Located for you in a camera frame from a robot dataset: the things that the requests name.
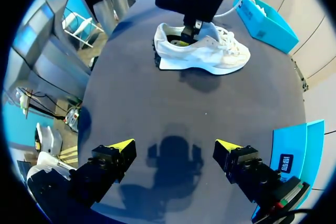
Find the white pants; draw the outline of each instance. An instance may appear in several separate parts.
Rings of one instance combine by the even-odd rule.
[[[108,36],[117,26],[113,10],[116,11],[119,21],[121,21],[128,9],[127,0],[103,0],[93,5],[97,20]]]

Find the blue box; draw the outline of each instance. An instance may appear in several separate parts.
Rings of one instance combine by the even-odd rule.
[[[270,168],[281,171],[281,181],[296,176],[311,187],[297,208],[306,200],[317,177],[324,144],[324,120],[273,131]]]
[[[250,0],[242,0],[236,9],[248,32],[253,38],[288,54],[299,42],[298,37],[276,10],[261,0],[255,1],[265,9],[267,17]]]

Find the table surface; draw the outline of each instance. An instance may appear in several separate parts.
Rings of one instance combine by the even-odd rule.
[[[225,0],[219,12],[232,6]],[[120,185],[92,208],[126,223],[250,223],[256,208],[213,160],[217,138],[251,145],[270,163],[272,131],[305,122],[290,57],[250,37],[236,12],[216,25],[233,31],[251,59],[240,71],[161,71],[153,37],[183,16],[138,0],[106,43],[79,121],[79,162],[91,150],[134,138],[137,157]]]

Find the blue cardboard box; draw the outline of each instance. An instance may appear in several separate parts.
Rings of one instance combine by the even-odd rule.
[[[299,42],[298,37],[274,8],[261,0],[255,1],[265,9],[266,17],[250,0],[242,0],[236,9],[250,35],[288,54]]]

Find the white sneaker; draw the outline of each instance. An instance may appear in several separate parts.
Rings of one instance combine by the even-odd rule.
[[[203,68],[212,74],[228,74],[242,68],[250,58],[248,48],[234,38],[233,32],[213,23],[203,23],[191,45],[180,41],[183,28],[166,23],[157,27],[154,47],[161,57],[160,69]]]

